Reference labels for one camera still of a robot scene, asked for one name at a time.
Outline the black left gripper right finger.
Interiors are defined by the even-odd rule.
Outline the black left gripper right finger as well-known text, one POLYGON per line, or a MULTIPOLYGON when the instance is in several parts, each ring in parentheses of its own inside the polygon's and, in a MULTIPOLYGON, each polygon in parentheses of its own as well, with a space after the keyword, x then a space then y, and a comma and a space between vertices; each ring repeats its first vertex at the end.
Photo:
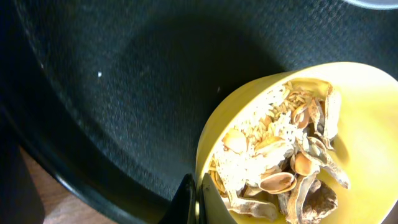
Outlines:
POLYGON ((209 174, 203 176, 198 189, 198 222, 200 224, 236 224, 209 174))

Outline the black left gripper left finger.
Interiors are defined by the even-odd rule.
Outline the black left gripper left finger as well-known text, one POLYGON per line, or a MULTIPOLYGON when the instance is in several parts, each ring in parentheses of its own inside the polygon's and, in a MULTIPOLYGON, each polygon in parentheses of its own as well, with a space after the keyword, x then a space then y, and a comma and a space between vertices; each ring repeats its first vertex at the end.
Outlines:
POLYGON ((159 224, 195 224, 195 202, 195 181, 191 174, 186 174, 159 224))

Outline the yellow bowl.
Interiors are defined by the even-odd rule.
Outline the yellow bowl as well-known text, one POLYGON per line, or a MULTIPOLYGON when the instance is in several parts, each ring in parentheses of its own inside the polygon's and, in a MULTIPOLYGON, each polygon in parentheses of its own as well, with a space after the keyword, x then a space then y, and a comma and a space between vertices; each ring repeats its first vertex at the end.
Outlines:
MULTIPOLYGON (((257 95, 287 81, 319 80, 318 91, 332 84, 341 93, 338 135, 331 157, 347 173, 344 189, 326 172, 319 178, 338 197, 338 208, 325 223, 381 223, 397 202, 397 81, 370 65, 333 62, 253 80, 228 95, 214 110, 199 138, 196 182, 201 185, 213 146, 231 120, 251 106, 257 95)), ((230 213, 236 223, 257 218, 230 213)))

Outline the food scraps and shells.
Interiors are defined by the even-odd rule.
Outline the food scraps and shells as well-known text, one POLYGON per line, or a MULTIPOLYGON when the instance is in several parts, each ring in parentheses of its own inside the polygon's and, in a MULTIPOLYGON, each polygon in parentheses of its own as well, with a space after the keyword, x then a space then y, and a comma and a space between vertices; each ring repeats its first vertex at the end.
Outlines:
POLYGON ((350 180, 330 156, 341 95, 286 82, 258 96, 233 119, 211 155, 208 174, 226 209, 271 222, 319 223, 337 209, 321 170, 343 188, 350 180))

